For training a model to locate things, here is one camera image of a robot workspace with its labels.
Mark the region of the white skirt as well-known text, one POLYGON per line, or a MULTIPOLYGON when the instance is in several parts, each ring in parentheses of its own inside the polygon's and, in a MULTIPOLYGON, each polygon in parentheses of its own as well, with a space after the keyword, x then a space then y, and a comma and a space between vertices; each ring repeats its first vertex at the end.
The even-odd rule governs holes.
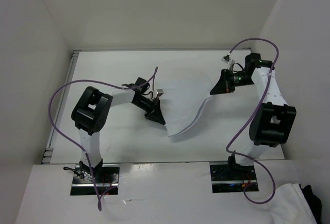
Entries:
POLYGON ((206 74, 177 79, 164 79, 160 110, 169 137, 184 133, 198 121, 206 103, 212 99, 213 84, 206 74))

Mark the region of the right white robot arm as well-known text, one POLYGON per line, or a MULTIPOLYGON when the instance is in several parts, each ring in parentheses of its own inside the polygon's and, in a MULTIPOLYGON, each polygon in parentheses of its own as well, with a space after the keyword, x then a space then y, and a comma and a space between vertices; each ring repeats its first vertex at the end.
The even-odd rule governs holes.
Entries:
POLYGON ((246 147, 231 153, 227 161, 228 177, 238 179, 268 149, 287 142, 296 117, 296 108, 284 100, 272 61, 263 60, 258 53, 250 53, 245 57, 245 65, 240 71, 234 71, 235 63, 230 56, 225 56, 223 60, 229 63, 229 67, 221 71, 210 93, 232 93, 237 87, 254 85, 260 101, 246 125, 249 129, 246 147))

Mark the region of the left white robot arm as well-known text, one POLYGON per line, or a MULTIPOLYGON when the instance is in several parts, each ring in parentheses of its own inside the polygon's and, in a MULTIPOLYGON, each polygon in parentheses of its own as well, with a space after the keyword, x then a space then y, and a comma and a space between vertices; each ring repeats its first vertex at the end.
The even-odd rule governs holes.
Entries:
POLYGON ((85 89, 71 118, 80 136, 80 145, 84 148, 79 167, 90 182, 98 182, 103 176, 103 159, 100 152, 100 131, 104 127, 110 108, 122 104, 133 104, 145 111, 144 117, 149 121, 165 125, 161 113, 159 96, 145 96, 150 84, 138 78, 133 84, 125 84, 121 89, 107 94, 89 86, 85 89))

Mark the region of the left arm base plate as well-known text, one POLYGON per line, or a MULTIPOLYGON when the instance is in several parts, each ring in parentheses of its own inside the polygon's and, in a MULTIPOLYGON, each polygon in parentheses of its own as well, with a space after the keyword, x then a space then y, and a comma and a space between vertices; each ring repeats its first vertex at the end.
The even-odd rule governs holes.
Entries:
MULTIPOLYGON (((91 175, 81 170, 79 165, 74 168, 68 167, 74 173, 71 196, 91 196, 96 195, 91 175)), ((117 195, 119 187, 119 165, 104 165, 100 174, 96 175, 96 188, 98 193, 105 195, 117 195)))

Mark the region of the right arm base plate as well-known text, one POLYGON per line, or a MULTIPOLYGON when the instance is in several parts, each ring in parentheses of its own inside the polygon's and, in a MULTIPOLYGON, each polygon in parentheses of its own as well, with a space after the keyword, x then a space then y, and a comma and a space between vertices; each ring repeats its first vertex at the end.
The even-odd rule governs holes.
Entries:
POLYGON ((212 192, 240 193, 248 186, 247 192, 259 191, 256 173, 253 166, 244 170, 230 169, 227 162, 210 163, 212 192))

